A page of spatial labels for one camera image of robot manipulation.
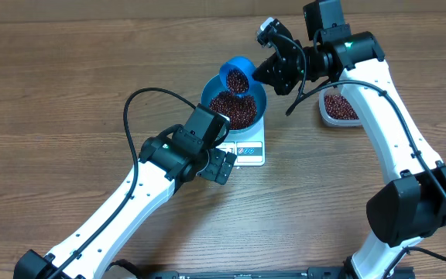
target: wooden table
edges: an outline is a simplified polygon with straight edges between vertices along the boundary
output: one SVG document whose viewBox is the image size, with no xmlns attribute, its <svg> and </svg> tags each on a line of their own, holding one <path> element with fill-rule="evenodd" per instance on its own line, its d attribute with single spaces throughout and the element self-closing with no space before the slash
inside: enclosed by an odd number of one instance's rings
<svg viewBox="0 0 446 279">
<path fill-rule="evenodd" d="M 69 236 L 128 173 L 122 110 L 131 92 L 157 86 L 197 102 L 229 58 L 259 64 L 272 53 L 255 42 L 264 19 L 0 25 L 0 278 L 28 249 L 44 254 Z M 301 16 L 280 19 L 309 44 Z M 446 160 L 446 13 L 346 19 L 376 35 L 407 108 Z M 317 98 L 287 118 L 293 97 L 266 90 L 266 165 L 234 170 L 224 187 L 184 185 L 118 258 L 178 271 L 290 270 L 338 266 L 360 248 L 365 203 L 383 187 L 364 130 L 324 127 Z M 189 114 L 170 96 L 135 100 L 137 147 Z M 446 228 L 422 246 L 446 254 Z M 446 263 L 418 253 L 402 265 L 446 278 Z"/>
</svg>

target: white scale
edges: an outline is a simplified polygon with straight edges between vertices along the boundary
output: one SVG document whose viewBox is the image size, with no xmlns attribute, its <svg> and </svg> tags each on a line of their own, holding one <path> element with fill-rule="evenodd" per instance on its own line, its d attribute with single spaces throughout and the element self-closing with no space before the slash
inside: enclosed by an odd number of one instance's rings
<svg viewBox="0 0 446 279">
<path fill-rule="evenodd" d="M 241 133 L 230 132 L 225 141 L 218 146 L 225 152 L 237 155 L 234 166 L 259 167 L 265 161 L 264 117 L 249 130 Z"/>
</svg>

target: white container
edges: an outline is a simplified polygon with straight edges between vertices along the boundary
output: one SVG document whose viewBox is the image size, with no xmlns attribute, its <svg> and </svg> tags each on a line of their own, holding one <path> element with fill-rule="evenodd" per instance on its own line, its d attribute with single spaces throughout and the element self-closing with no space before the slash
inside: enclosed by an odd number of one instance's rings
<svg viewBox="0 0 446 279">
<path fill-rule="evenodd" d="M 329 116 L 326 112 L 326 105 L 324 103 L 324 96 L 326 95 L 340 95 L 340 92 L 337 88 L 327 88 L 321 91 L 319 94 L 319 111 L 321 113 L 321 118 L 326 126 L 335 127 L 335 128 L 348 128 L 348 127 L 360 127 L 362 126 L 361 120 L 340 120 L 334 119 Z"/>
</svg>

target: wooden surface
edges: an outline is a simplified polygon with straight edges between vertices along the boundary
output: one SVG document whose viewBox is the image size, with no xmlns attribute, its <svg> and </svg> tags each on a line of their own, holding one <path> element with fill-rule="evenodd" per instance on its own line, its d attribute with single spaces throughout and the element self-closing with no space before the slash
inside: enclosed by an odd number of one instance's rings
<svg viewBox="0 0 446 279">
<path fill-rule="evenodd" d="M 0 22 L 302 15 L 313 0 L 0 0 Z M 446 0 L 342 0 L 345 13 L 446 12 Z"/>
<path fill-rule="evenodd" d="M 69 236 L 128 173 L 122 109 L 131 92 L 158 86 L 197 102 L 229 58 L 259 64 L 272 53 L 255 42 L 264 19 L 0 25 L 0 278 L 28 249 L 44 254 Z M 280 19 L 308 44 L 302 16 Z M 446 160 L 446 13 L 346 19 L 376 34 L 414 121 Z M 324 127 L 316 98 L 287 118 L 293 97 L 266 91 L 266 165 L 234 170 L 224 187 L 184 185 L 118 258 L 181 271 L 290 270 L 340 265 L 359 249 L 365 203 L 383 186 L 365 132 Z M 136 99 L 137 147 L 189 114 L 167 95 Z M 446 254 L 446 228 L 422 246 Z M 446 263 L 424 255 L 402 264 L 446 278 Z"/>
</svg>

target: blue bowl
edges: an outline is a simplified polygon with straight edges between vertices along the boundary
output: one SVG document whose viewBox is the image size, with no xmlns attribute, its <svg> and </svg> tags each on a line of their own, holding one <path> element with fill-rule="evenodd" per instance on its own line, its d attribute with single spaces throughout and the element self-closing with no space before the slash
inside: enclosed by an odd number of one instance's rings
<svg viewBox="0 0 446 279">
<path fill-rule="evenodd" d="M 201 96 L 201 104 L 209 107 L 209 103 L 211 103 L 211 100 L 218 96 L 221 91 L 227 91 L 227 89 L 221 83 L 220 76 L 217 75 L 213 77 L 204 87 Z M 252 88 L 249 87 L 249 90 L 245 95 L 251 95 L 252 97 L 254 97 L 254 100 L 256 101 L 257 114 L 254 118 L 254 123 L 251 126 L 240 130 L 230 130 L 230 133 L 232 134 L 242 133 L 250 130 L 259 120 L 261 120 L 261 118 L 264 116 L 264 112 L 266 111 L 268 99 L 266 97 L 266 91 L 261 84 L 258 83 Z"/>
<path fill-rule="evenodd" d="M 255 87 L 256 85 L 260 85 L 258 81 L 254 81 L 254 79 L 252 78 L 252 74 L 256 70 L 256 67 L 254 66 L 252 61 L 250 61 L 245 57 L 233 57 L 229 62 L 223 64 L 223 66 L 221 66 L 220 68 L 219 75 L 221 83 L 225 86 L 225 88 L 226 88 L 226 77 L 228 76 L 228 73 L 232 70 L 240 70 L 245 75 L 245 77 L 249 81 L 248 91 L 250 91 L 251 88 Z"/>
</svg>

